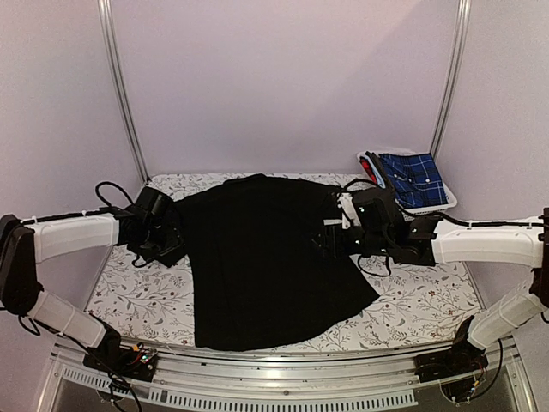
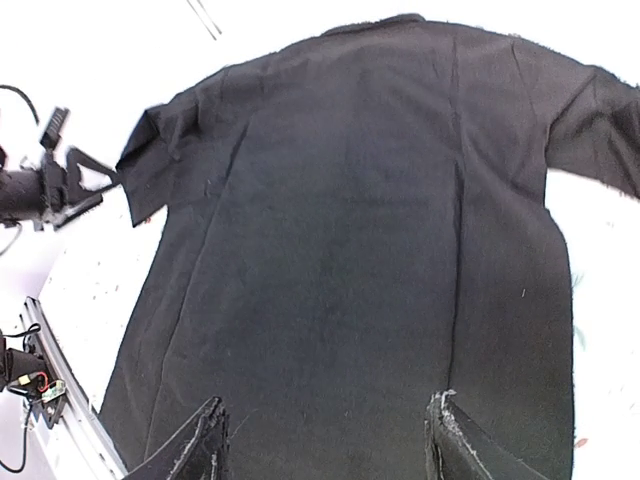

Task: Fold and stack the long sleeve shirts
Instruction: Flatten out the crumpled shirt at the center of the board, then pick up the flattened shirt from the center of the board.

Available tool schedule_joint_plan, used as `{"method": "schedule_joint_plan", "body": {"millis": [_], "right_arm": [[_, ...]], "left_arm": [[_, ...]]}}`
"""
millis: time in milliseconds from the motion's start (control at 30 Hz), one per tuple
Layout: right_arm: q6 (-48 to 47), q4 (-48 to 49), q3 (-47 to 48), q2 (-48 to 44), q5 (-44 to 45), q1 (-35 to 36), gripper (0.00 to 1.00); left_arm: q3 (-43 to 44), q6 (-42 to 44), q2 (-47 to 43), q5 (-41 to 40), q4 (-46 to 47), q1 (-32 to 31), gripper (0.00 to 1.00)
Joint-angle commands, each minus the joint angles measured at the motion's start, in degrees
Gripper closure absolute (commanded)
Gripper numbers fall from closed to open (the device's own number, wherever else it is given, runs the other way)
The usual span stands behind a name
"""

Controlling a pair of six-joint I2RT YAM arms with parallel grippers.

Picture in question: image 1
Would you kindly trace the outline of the black long sleeve shirt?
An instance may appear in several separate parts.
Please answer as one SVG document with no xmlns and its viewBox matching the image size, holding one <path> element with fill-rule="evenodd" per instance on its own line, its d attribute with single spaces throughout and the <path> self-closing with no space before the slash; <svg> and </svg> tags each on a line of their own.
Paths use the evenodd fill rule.
<svg viewBox="0 0 549 412">
<path fill-rule="evenodd" d="M 316 245 L 338 187 L 262 174 L 176 202 L 194 288 L 195 344 L 247 351 L 294 344 L 378 297 L 349 257 Z"/>
</svg>

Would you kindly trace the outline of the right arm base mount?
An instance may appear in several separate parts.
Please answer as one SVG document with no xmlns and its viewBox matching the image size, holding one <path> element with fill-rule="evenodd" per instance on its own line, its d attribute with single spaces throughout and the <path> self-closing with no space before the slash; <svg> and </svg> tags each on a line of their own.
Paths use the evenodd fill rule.
<svg viewBox="0 0 549 412">
<path fill-rule="evenodd" d="M 450 348 L 413 358 L 414 374 L 421 383 L 469 373 L 468 378 L 441 385 L 443 395 L 453 403 L 473 399 L 488 366 L 486 351 L 476 348 L 468 341 L 470 321 L 471 318 L 459 327 Z"/>
</svg>

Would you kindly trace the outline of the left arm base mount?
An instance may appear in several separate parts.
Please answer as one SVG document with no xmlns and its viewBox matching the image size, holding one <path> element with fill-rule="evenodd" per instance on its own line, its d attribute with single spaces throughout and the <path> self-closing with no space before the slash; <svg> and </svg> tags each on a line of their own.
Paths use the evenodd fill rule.
<svg viewBox="0 0 549 412">
<path fill-rule="evenodd" d="M 97 348 L 90 348 L 83 365 L 105 373 L 117 373 L 124 378 L 152 382 L 157 367 L 157 350 L 145 348 L 141 342 L 131 348 L 121 346 L 121 336 L 109 330 Z"/>
</svg>

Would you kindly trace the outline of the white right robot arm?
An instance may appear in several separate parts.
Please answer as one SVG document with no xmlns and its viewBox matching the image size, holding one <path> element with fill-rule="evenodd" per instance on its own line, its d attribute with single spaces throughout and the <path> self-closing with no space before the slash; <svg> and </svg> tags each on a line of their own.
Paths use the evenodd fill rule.
<svg viewBox="0 0 549 412">
<path fill-rule="evenodd" d="M 385 257 L 396 264 L 435 266 L 453 262 L 518 264 L 534 273 L 488 309 L 464 321 L 443 366 L 461 374 L 477 351 L 548 310 L 548 215 L 525 221 L 458 221 L 444 214 L 407 221 L 379 213 L 346 212 L 327 220 L 314 238 L 323 254 Z"/>
</svg>

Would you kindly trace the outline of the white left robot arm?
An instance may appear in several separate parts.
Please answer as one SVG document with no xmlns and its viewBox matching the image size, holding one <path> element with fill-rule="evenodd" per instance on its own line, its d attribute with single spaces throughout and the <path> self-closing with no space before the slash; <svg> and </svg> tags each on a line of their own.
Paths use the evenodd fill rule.
<svg viewBox="0 0 549 412">
<path fill-rule="evenodd" d="M 77 341 L 110 373 L 127 366 L 120 335 L 110 325 L 45 290 L 37 266 L 46 260 L 96 247 L 124 246 L 136 267 L 157 262 L 172 267 L 186 254 L 178 216 L 136 205 L 53 215 L 22 221 L 1 219 L 1 303 L 4 311 L 30 318 Z"/>
</svg>

